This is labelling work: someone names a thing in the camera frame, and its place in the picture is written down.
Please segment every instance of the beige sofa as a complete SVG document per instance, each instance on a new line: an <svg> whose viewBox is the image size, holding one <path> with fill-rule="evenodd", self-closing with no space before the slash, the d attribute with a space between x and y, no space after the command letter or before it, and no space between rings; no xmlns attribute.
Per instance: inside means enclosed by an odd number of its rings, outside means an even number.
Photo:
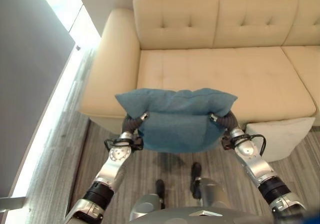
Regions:
<svg viewBox="0 0 320 224"><path fill-rule="evenodd" d="M232 111L243 128L297 120L274 127L283 153L269 148L269 160L290 154L313 123L306 117L320 125L320 0L133 0L133 7L114 10L106 23L79 108L92 121L120 132L117 93L208 87L238 96ZM283 143L301 129L300 118L306 132Z"/></svg>

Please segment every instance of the black cable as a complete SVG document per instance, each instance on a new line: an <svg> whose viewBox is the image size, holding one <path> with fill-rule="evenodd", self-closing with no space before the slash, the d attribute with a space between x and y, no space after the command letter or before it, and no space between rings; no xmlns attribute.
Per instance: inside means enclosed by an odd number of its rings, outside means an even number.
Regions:
<svg viewBox="0 0 320 224"><path fill-rule="evenodd" d="M260 135L260 134L257 134L257 135L251 135L250 136L251 137L251 140L253 139L253 138L256 138L256 137L261 137L261 138L263 138L263 143L262 143L262 147L261 147L261 150L260 150L260 156L262 156L263 155L263 153L264 153L264 150L265 150L265 148L266 148L266 144L267 144L267 140L265 139L265 137L263 136L263 135Z"/></svg>
<svg viewBox="0 0 320 224"><path fill-rule="evenodd" d="M267 144L267 140L265 139L265 137L264 137L263 135L260 135L260 134L256 134L256 135L244 134L244 135L235 137L235 138L232 140L232 143L234 144L234 145L233 145L233 146L234 146L233 148L236 148L238 145L246 142L247 140L252 140L252 139L254 139L254 138L256 138L256 137L261 137L261 138L263 138L262 147L261 147L261 149L260 149L260 156L262 156L263 153L264 153L264 150L265 150L265 148L266 148L266 146L267 146L267 145L266 145L266 144Z"/></svg>

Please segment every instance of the cushion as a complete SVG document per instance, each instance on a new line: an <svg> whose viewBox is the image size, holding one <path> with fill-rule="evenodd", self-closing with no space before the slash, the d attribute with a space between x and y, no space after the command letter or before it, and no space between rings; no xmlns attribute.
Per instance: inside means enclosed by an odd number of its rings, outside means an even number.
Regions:
<svg viewBox="0 0 320 224"><path fill-rule="evenodd" d="M231 93L238 96L232 111L242 124L307 117L316 111L281 47L142 51L137 85Z"/></svg>
<svg viewBox="0 0 320 224"><path fill-rule="evenodd" d="M219 0L133 0L141 49L211 48L218 6Z"/></svg>
<svg viewBox="0 0 320 224"><path fill-rule="evenodd" d="M314 122L313 117L284 121L253 123L246 126L249 135L262 134L266 138L264 160L271 162L290 155L294 148L305 138ZM252 140L261 149L263 140Z"/></svg>
<svg viewBox="0 0 320 224"><path fill-rule="evenodd" d="M139 128L146 149L173 153L213 148L225 129L210 121L209 113L225 116L236 100L236 96L211 89L138 89L116 98L132 118L148 111Z"/></svg>
<svg viewBox="0 0 320 224"><path fill-rule="evenodd" d="M219 0L214 48L282 45L297 4L298 0Z"/></svg>
<svg viewBox="0 0 320 224"><path fill-rule="evenodd" d="M320 0L298 0L295 21L284 45L320 45Z"/></svg>
<svg viewBox="0 0 320 224"><path fill-rule="evenodd" d="M282 47L317 107L315 125L320 125L320 46Z"/></svg>

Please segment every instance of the blue pillow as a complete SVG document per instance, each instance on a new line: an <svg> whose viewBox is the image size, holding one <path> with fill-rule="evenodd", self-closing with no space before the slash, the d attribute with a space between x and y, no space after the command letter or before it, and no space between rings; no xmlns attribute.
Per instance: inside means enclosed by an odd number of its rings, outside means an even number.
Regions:
<svg viewBox="0 0 320 224"><path fill-rule="evenodd" d="M139 128L146 149L182 153L216 147L225 129L209 120L209 113L225 116L236 96L212 89L196 91L137 89L116 95L129 116L149 116Z"/></svg>

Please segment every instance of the sofa cushion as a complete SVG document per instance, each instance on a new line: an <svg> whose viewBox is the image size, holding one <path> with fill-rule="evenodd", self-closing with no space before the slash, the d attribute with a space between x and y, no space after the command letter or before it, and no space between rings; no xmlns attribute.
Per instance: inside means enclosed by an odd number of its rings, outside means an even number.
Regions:
<svg viewBox="0 0 320 224"><path fill-rule="evenodd" d="M133 0L143 50L211 48L219 0Z"/></svg>
<svg viewBox="0 0 320 224"><path fill-rule="evenodd" d="M298 0L298 10L284 45L320 45L320 0Z"/></svg>
<svg viewBox="0 0 320 224"><path fill-rule="evenodd" d="M238 96L241 124L312 116L314 103L281 47L142 51L138 88L212 88Z"/></svg>
<svg viewBox="0 0 320 224"><path fill-rule="evenodd" d="M320 46L282 47L317 107L314 125L320 125Z"/></svg>
<svg viewBox="0 0 320 224"><path fill-rule="evenodd" d="M214 48L282 45L297 4L298 0L219 0Z"/></svg>

